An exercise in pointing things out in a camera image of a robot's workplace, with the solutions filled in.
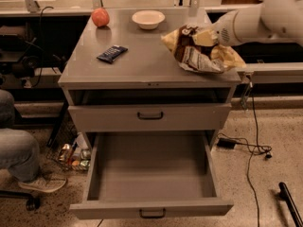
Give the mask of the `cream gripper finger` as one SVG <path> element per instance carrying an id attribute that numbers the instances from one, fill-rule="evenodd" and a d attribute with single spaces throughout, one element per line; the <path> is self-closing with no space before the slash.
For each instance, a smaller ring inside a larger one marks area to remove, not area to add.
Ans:
<path id="1" fill-rule="evenodd" d="M 214 46 L 211 51 L 210 58 L 212 60 L 218 60 L 225 67 L 238 67 L 241 65 L 239 55 L 230 46 Z"/>
<path id="2" fill-rule="evenodd" d="M 193 34 L 192 40 L 196 45 L 213 46 L 218 42 L 218 37 L 213 29 L 203 29 Z"/>

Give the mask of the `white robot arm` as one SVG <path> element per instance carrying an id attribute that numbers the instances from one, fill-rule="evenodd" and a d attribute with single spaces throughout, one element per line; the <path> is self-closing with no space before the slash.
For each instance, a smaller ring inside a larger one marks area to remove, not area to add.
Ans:
<path id="1" fill-rule="evenodd" d="M 226 65 L 299 62 L 303 56 L 303 0 L 263 0 L 234 9 L 194 30 L 195 45 L 209 47 Z"/>

